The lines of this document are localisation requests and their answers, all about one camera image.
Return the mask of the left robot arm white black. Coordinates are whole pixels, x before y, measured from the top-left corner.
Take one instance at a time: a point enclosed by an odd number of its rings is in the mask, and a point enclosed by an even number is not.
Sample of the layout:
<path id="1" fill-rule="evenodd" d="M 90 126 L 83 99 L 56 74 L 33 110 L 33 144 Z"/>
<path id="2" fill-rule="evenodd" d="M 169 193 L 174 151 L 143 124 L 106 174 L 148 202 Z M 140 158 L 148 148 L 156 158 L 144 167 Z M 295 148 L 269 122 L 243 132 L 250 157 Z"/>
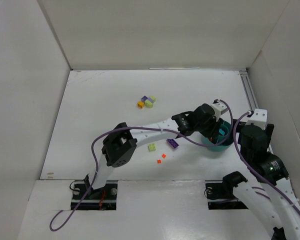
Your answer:
<path id="1" fill-rule="evenodd" d="M 184 138 L 186 140 L 198 132 L 207 139 L 219 134 L 221 116 L 229 108 L 220 101 L 202 104 L 194 111 L 176 114 L 166 120 L 146 126 L 128 126 L 126 122 L 118 124 L 113 130 L 97 137 L 93 144 L 102 140 L 101 154 L 95 160 L 93 177 L 86 176 L 84 185 L 89 196 L 101 191 L 116 168 L 126 165 L 135 150 L 143 145 L 166 139 Z"/>

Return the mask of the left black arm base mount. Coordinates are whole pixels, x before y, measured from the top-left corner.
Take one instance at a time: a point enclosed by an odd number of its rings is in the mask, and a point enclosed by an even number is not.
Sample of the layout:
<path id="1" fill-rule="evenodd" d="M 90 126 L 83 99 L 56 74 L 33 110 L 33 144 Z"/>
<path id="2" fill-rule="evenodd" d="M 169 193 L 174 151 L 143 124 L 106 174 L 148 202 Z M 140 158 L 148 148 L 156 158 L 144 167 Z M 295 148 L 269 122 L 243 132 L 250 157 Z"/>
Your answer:
<path id="1" fill-rule="evenodd" d="M 83 180 L 74 180 L 70 183 L 69 189 L 72 191 L 70 209 L 74 210 L 80 199 L 86 193 L 89 186 L 89 177 Z M 105 186 L 99 189 L 93 189 L 87 193 L 80 205 L 78 211 L 115 211 L 117 209 L 118 181 L 109 180 Z"/>

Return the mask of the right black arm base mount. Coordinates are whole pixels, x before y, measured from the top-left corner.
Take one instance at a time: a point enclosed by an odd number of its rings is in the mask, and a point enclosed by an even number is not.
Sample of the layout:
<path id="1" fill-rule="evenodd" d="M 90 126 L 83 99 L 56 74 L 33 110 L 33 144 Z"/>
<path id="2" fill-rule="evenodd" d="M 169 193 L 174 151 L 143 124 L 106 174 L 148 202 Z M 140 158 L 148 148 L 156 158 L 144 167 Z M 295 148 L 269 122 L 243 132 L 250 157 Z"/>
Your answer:
<path id="1" fill-rule="evenodd" d="M 221 182 L 207 182 L 204 195 L 209 210 L 246 210 L 246 205 L 223 189 Z"/>

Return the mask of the teal lego brick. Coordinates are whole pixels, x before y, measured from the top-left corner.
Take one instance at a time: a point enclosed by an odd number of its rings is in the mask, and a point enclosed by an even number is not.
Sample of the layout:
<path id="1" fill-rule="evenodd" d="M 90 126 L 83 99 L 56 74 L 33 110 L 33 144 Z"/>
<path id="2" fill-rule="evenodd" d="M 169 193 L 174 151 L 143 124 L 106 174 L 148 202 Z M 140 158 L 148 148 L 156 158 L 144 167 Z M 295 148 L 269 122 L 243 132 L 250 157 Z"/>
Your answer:
<path id="1" fill-rule="evenodd" d="M 221 126 L 221 127 L 219 128 L 219 130 L 218 130 L 218 134 L 219 134 L 220 136 L 227 136 L 228 133 L 229 133 L 229 130 L 228 130 L 227 127 Z"/>

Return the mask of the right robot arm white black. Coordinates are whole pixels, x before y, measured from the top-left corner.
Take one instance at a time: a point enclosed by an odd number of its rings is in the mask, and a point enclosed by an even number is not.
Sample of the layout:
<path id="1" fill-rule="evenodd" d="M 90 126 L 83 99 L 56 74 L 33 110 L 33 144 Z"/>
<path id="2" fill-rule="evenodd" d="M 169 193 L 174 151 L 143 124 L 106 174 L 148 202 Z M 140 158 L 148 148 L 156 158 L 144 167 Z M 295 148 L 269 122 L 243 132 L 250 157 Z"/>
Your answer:
<path id="1" fill-rule="evenodd" d="M 273 240 L 300 240 L 300 205 L 290 184 L 288 171 L 283 161 L 268 150 L 274 126 L 261 128 L 255 124 L 233 128 L 234 142 L 239 158 L 260 183 L 268 196 L 248 183 L 238 171 L 222 179 L 226 193 L 241 200 L 263 224 Z"/>

